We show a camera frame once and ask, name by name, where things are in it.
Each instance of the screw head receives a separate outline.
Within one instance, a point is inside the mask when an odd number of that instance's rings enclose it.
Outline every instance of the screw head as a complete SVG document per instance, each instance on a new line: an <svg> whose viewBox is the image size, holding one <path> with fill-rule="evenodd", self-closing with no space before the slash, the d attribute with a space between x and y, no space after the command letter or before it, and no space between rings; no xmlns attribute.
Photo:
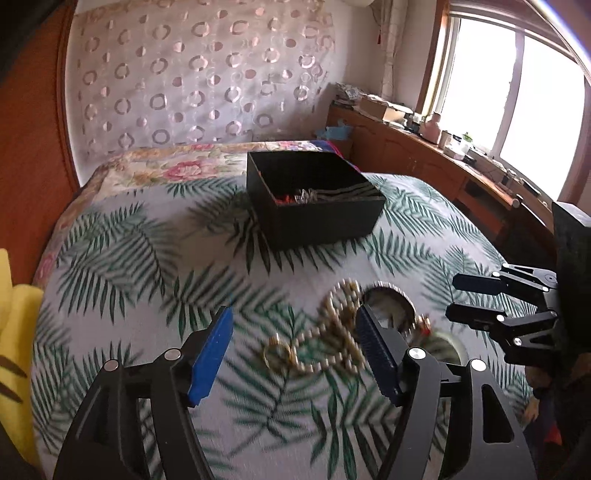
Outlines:
<svg viewBox="0 0 591 480"><path fill-rule="evenodd" d="M181 356L181 350L178 348L171 348L170 350L166 350L164 352L164 358L166 360L176 360Z"/></svg>
<svg viewBox="0 0 591 480"><path fill-rule="evenodd" d="M425 350L423 350L422 348L411 348L408 351L408 354L410 357L414 358L415 360L422 360L423 358L425 358L427 356L427 354L425 353Z"/></svg>
<svg viewBox="0 0 591 480"><path fill-rule="evenodd" d="M470 362L470 366L474 370L476 370L477 372L483 372L484 370L486 370L486 364L482 360L480 360L478 358L472 360Z"/></svg>
<svg viewBox="0 0 591 480"><path fill-rule="evenodd" d="M113 372L119 368L119 362L117 360L107 360L103 365L103 368L108 372Z"/></svg>

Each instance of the open box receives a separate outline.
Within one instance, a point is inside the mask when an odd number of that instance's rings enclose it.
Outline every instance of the open box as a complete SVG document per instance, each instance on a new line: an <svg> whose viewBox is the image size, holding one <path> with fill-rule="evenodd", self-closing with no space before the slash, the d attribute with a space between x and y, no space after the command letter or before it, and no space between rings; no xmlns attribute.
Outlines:
<svg viewBox="0 0 591 480"><path fill-rule="evenodd" d="M369 235L386 198L371 196L313 203L277 203L300 189L336 190L369 181L327 152L250 152L246 189L269 246L285 250Z"/></svg>

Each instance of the bottle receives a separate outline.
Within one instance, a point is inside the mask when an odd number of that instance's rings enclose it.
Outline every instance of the bottle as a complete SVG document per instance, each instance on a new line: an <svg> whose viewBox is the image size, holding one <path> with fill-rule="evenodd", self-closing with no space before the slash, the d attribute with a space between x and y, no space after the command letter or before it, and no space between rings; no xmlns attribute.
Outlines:
<svg viewBox="0 0 591 480"><path fill-rule="evenodd" d="M428 142L438 144L441 136L441 128L439 122L441 121L441 114L435 112L431 118L421 125L419 134Z"/></svg>

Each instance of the curtain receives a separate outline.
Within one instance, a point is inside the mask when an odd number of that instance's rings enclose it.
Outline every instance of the curtain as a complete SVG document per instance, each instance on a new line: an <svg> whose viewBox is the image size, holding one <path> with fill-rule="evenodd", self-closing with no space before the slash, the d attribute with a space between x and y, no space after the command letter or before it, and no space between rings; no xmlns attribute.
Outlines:
<svg viewBox="0 0 591 480"><path fill-rule="evenodd" d="M380 96L394 100L394 60L402 42L408 0L382 0L380 17L380 39L382 51L382 87Z"/></svg>

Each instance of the bed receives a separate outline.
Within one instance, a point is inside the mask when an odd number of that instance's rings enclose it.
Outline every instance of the bed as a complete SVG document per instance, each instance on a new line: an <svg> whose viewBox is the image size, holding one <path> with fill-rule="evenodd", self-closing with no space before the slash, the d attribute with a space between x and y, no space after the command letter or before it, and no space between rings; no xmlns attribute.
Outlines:
<svg viewBox="0 0 591 480"><path fill-rule="evenodd" d="M34 284L45 291L34 340L31 395L37 449L51 478L63 436L102 364L150 362L228 304L235 333L193 422L218 478L375 478L398 410L368 371L276 374L261 346L318 321L343 277L402 288L434 328L482 358L518 415L530 395L484 332L452 325L452 300L531 306L455 291L458 272L487 274L501 256L442 195L411 177L367 174L387 198L364 239L273 253L245 193L253 150L330 150L324 142L193 145L128 152L100 167L62 214ZM323 345L304 350L317 358ZM426 345L446 358L445 348ZM425 478L437 478L446 436L440 406ZM163 477L148 403L140 404L150 472Z"/></svg>

